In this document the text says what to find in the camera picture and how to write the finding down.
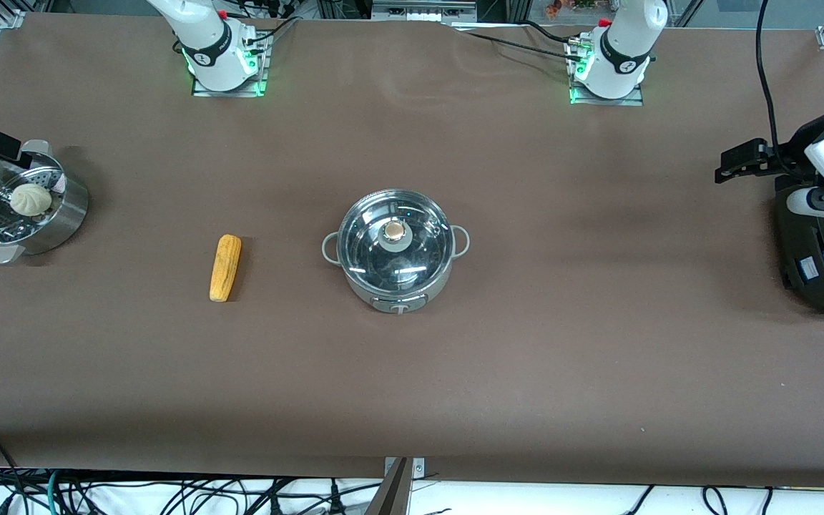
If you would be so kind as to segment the white steamed bun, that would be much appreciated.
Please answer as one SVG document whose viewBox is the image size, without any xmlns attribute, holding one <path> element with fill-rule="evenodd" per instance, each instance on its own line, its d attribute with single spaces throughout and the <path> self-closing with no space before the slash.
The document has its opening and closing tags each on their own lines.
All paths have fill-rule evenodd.
<svg viewBox="0 0 824 515">
<path fill-rule="evenodd" d="M 27 183 L 14 188 L 9 200 L 10 208 L 18 215 L 36 217 L 46 214 L 52 206 L 50 191 L 36 183 Z"/>
</svg>

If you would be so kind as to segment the round glass pot lid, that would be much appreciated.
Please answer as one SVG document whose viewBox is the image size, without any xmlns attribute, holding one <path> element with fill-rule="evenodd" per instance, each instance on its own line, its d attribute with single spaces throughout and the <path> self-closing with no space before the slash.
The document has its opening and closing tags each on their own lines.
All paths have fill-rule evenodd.
<svg viewBox="0 0 824 515">
<path fill-rule="evenodd" d="M 428 289 L 456 254 L 447 215 L 428 196 L 408 189 L 379 190 L 357 201 L 336 239 L 347 277 L 376 295 Z"/>
</svg>

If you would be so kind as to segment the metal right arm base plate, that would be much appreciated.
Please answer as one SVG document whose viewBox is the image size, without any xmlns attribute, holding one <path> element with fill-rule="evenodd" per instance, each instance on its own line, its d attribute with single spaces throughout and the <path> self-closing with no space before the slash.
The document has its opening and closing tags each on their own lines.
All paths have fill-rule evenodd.
<svg viewBox="0 0 824 515">
<path fill-rule="evenodd" d="M 239 44 L 222 56 L 220 64 L 203 71 L 191 59 L 187 60 L 187 69 L 193 75 L 192 94 L 194 97 L 264 97 L 268 84 L 271 65 L 273 39 L 258 43 Z M 242 84 L 230 90 L 212 90 L 200 78 L 208 78 L 210 85 L 232 85 L 235 79 L 242 79 Z"/>
</svg>

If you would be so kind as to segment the brown table cover mat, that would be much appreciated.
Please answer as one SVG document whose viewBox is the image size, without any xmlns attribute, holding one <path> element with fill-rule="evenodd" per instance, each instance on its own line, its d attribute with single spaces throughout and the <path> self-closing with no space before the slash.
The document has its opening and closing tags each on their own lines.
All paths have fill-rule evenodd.
<svg viewBox="0 0 824 515">
<path fill-rule="evenodd" d="M 667 30 L 641 107 L 428 22 L 298 21 L 266 95 L 197 98 L 160 17 L 30 14 L 0 130 L 87 183 L 64 245 L 0 266 L 0 442 L 25 467 L 824 486 L 824 314 L 780 283 L 743 30 Z M 321 244 L 366 195 L 471 237 L 378 312 Z M 229 299 L 219 239 L 242 240 Z"/>
</svg>

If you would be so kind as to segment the grey power strip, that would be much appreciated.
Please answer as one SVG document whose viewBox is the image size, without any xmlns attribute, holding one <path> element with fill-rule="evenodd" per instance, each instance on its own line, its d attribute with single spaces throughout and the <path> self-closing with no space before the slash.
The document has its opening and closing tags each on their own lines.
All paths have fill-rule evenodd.
<svg viewBox="0 0 824 515">
<path fill-rule="evenodd" d="M 478 11 L 475 0 L 372 0 L 370 19 L 476 23 Z"/>
</svg>

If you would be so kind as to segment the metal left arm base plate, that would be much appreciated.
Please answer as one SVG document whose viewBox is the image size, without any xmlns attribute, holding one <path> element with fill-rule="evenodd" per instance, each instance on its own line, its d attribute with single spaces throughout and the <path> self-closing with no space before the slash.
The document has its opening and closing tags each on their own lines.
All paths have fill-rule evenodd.
<svg viewBox="0 0 824 515">
<path fill-rule="evenodd" d="M 650 57 L 643 61 L 612 63 L 596 52 L 591 39 L 572 38 L 564 44 L 568 64 L 570 104 L 605 107 L 641 107 L 641 82 Z"/>
</svg>

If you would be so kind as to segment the metal table edge bracket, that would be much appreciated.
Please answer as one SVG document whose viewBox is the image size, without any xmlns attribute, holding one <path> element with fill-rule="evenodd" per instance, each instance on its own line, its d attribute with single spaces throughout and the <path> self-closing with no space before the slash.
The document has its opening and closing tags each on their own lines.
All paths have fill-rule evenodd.
<svg viewBox="0 0 824 515">
<path fill-rule="evenodd" d="M 413 482 L 426 475 L 425 457 L 387 457 L 385 478 L 364 515 L 408 515 Z"/>
</svg>

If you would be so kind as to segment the steel steamer pot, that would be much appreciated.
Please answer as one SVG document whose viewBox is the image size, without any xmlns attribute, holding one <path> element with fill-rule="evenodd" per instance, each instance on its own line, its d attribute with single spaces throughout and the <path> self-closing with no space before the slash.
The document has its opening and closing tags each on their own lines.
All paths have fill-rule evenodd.
<svg viewBox="0 0 824 515">
<path fill-rule="evenodd" d="M 56 159 L 48 142 L 33 139 L 22 147 L 33 157 L 28 170 L 0 161 L 0 265 L 65 243 L 81 227 L 89 205 L 87 186 Z M 10 208 L 14 188 L 27 183 L 50 191 L 53 203 L 46 214 L 24 217 Z"/>
</svg>

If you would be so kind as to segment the yellow corn cob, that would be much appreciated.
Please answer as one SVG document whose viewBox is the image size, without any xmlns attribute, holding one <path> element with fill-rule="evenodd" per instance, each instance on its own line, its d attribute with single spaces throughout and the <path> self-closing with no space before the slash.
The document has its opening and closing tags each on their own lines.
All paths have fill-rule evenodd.
<svg viewBox="0 0 824 515">
<path fill-rule="evenodd" d="M 210 276 L 209 298 L 216 303 L 229 299 L 242 253 L 242 240 L 236 235 L 225 234 L 219 241 Z"/>
</svg>

